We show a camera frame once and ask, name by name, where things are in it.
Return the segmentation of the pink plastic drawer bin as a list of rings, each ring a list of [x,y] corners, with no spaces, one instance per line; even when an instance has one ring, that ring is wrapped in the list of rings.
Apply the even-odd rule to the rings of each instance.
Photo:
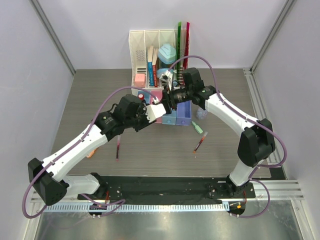
[[[161,99],[162,99],[162,92],[161,91],[151,91],[151,93],[157,97],[158,102],[161,101]],[[154,102],[154,99],[153,99],[152,96],[150,96],[149,103],[153,104],[153,102]],[[157,118],[156,119],[156,123],[157,124],[162,124],[162,117]]]

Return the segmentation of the light blue drawer bin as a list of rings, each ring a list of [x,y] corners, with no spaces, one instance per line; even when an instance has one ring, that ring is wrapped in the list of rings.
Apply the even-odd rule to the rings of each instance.
[[[162,124],[164,125],[175,125],[177,121],[177,111],[173,110],[170,114],[162,116]]]

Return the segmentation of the purple plastic drawer bin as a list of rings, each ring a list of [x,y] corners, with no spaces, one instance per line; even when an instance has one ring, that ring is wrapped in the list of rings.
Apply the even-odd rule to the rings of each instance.
[[[177,105],[176,125],[189,126],[192,121],[191,101],[181,102]]]

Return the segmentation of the red pen refill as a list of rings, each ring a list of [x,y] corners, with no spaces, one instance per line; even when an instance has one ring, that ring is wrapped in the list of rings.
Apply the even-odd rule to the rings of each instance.
[[[117,145],[116,145],[116,161],[119,161],[119,152],[120,152],[121,136],[117,136]]]
[[[197,152],[197,150],[199,149],[200,145],[203,143],[203,141],[205,140],[206,136],[207,136],[208,132],[205,131],[204,134],[202,135],[200,141],[197,143],[196,147],[193,150],[193,153],[195,154]]]

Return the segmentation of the blue plastic drawer bin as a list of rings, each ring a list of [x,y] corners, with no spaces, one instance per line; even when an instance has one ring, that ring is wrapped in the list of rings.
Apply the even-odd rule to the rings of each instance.
[[[146,92],[146,91],[142,91],[142,90],[139,90],[137,92],[137,96],[138,94],[144,94],[144,101],[141,101],[140,99],[140,102],[141,104],[144,104],[144,105],[149,105],[150,104],[150,93],[149,92]]]

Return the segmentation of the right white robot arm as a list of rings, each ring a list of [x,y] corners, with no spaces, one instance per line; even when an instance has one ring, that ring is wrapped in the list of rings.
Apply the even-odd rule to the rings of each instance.
[[[239,136],[239,161],[226,177],[225,186],[226,193],[236,198],[244,192],[255,168],[275,151],[272,124],[266,118],[250,119],[249,115],[226,100],[214,86],[206,86],[196,68],[184,70],[182,77],[184,87],[175,89],[172,87],[172,73],[167,70],[161,75],[161,103],[170,113],[178,108],[178,104],[191,101],[218,117]]]

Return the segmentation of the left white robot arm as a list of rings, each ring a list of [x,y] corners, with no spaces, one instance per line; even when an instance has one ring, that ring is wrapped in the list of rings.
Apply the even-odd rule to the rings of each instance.
[[[28,163],[29,180],[47,206],[70,195],[87,194],[100,200],[107,192],[97,173],[68,176],[68,172],[94,149],[121,135],[125,129],[139,131],[155,121],[153,105],[127,94],[108,111],[100,112],[79,136],[43,160]]]

